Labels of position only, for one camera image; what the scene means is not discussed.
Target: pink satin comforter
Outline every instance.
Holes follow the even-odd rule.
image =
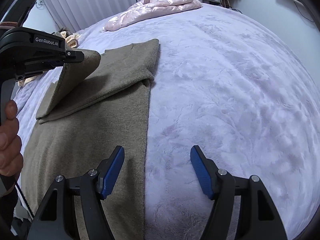
[[[111,18],[102,30],[113,32],[146,19],[198,8],[201,8],[198,0],[141,0],[127,11]]]

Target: fuzzy bedspread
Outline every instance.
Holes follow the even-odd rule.
[[[79,32],[81,48],[99,53],[160,41],[150,96],[145,239],[200,239],[213,203],[191,165],[193,145],[234,176],[261,177],[293,239],[320,203],[319,89],[271,31],[235,11],[202,6],[116,32],[101,32],[109,19]],[[43,90],[59,74],[42,77],[20,111],[23,145]]]

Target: green towel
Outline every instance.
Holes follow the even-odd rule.
[[[73,75],[85,74],[70,64],[64,77],[73,82],[59,80],[48,89],[24,152],[21,176],[33,211],[57,175],[80,176],[121,145],[124,165],[102,206],[116,240],[143,239],[149,95],[158,48],[154,39],[106,50],[99,67],[81,83]],[[94,62],[88,61],[91,69]],[[80,198],[75,205],[80,237],[87,239]]]

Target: beige cloth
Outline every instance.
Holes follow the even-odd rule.
[[[25,87],[26,84],[28,84],[28,83],[30,83],[31,81],[35,80],[35,79],[37,78],[37,76],[39,76],[39,75],[30,77],[30,78],[26,78],[26,79],[23,79],[23,80],[19,80],[19,81],[18,81],[18,86],[19,86],[19,87]]]
[[[154,39],[106,50],[85,80],[97,67],[96,56],[88,57],[96,52],[83,50],[90,71],[65,64],[41,102],[24,151],[21,184],[33,211],[57,175],[83,175],[121,145],[124,164],[102,206],[116,240],[143,240],[149,95],[158,48]],[[75,206],[80,237],[88,239],[78,197]]]
[[[102,30],[113,32],[146,19],[198,8],[201,8],[198,0],[141,0],[127,11],[111,18]]]
[[[69,47],[71,48],[77,48],[79,46],[79,38],[80,38],[80,34],[78,33],[74,33],[74,34],[71,34],[69,36],[67,36],[67,32],[66,31],[63,31],[63,32],[60,32],[61,36],[63,38],[66,39],[66,43],[68,44]]]

